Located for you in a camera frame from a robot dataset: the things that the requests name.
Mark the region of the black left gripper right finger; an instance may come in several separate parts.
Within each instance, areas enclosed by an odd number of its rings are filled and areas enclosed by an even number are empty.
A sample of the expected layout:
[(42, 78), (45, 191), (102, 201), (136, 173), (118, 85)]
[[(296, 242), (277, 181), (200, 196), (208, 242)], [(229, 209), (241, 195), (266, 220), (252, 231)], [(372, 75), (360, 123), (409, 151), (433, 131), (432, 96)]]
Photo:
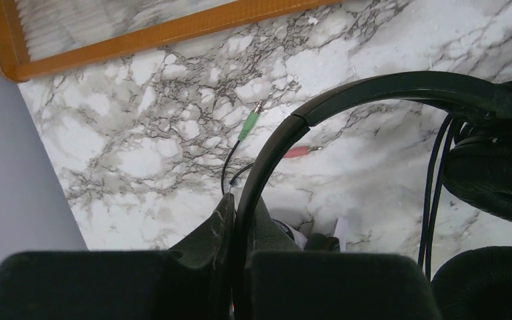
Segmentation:
[(244, 319), (440, 319), (430, 285), (409, 257), (305, 252), (259, 201), (243, 271)]

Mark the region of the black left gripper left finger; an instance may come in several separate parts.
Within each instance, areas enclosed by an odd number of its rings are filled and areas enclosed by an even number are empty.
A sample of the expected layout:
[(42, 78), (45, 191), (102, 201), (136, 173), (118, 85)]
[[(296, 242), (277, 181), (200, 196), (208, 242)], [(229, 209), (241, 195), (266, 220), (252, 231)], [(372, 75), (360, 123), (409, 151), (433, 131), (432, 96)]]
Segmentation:
[(0, 319), (228, 319), (232, 194), (167, 250), (25, 251), (0, 264)]

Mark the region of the small black on-ear headphones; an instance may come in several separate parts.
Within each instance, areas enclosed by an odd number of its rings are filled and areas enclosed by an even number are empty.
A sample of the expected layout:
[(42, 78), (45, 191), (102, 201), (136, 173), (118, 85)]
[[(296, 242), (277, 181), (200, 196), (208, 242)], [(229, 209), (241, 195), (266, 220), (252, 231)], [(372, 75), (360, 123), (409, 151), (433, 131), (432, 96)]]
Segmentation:
[(255, 209), (274, 169), (311, 127), (366, 103), (402, 99), (444, 110), (473, 124), (512, 119), (512, 82), (495, 84), (442, 71), (410, 71), (370, 77), (326, 91), (304, 103), (272, 133), (258, 154), (244, 186), (233, 232), (232, 292), (237, 319), (249, 319), (251, 306), (244, 268)]

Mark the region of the white black gaming headset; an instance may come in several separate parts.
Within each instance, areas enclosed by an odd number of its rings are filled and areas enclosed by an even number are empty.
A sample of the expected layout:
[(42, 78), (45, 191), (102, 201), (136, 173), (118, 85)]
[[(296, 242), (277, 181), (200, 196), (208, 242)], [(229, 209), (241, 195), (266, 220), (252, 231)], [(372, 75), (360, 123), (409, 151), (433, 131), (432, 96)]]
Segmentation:
[(348, 236), (348, 221), (346, 218), (338, 218), (332, 235), (310, 233), (306, 236), (279, 220), (273, 219), (273, 222), (304, 251), (342, 252), (346, 250)]

